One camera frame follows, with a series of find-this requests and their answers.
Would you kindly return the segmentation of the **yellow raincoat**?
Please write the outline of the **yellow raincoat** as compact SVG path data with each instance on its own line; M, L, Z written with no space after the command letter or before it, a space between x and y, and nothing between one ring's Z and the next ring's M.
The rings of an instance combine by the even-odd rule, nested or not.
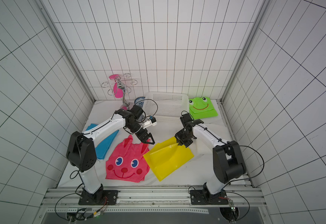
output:
M156 144L143 157L158 181L162 181L175 170L189 162L194 157L194 154L190 148L180 145L177 139L172 137Z

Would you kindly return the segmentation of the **pink rabbit raincoat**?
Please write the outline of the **pink rabbit raincoat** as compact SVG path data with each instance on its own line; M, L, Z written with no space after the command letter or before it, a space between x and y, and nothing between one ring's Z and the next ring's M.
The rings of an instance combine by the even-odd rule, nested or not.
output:
M133 143L129 135L119 143L106 161L106 179L139 183L149 173L144 155L149 152L149 145Z

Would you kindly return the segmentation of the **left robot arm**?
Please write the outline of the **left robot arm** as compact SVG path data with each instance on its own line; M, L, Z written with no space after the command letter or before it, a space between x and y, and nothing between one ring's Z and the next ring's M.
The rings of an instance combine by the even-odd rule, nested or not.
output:
M156 119L150 116L145 123L140 123L138 119L142 114L143 109L133 105L130 110L115 111L110 119L94 128L82 133L76 131L71 134L66 158L72 166L77 168L86 192L93 195L103 187L94 166L97 160L95 148L111 134L121 128L127 128L142 143L155 144L147 127L155 126Z

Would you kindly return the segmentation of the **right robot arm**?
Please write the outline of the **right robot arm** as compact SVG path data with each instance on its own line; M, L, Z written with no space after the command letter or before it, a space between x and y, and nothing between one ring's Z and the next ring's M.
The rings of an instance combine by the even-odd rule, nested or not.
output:
M235 141L216 136L201 119L193 119L189 113L182 114L180 121L183 128L175 134L180 146L189 147L193 140L198 139L212 150L214 176L204 183L202 194L206 200L217 198L225 186L247 171L241 147Z

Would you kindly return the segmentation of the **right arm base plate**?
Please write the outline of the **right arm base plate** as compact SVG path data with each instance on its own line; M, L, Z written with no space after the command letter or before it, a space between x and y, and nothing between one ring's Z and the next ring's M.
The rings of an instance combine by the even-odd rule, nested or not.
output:
M217 193L215 195L209 192L203 192L203 190L189 190L191 204L192 205L228 205L229 199L225 191Z

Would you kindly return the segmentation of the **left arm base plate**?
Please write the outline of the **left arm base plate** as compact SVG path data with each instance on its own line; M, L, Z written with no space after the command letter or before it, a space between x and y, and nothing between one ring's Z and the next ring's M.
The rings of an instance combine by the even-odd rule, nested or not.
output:
M118 198L118 190L101 190L99 189L94 194L90 194L85 189L82 191L79 205L98 206L101 205L116 205Z

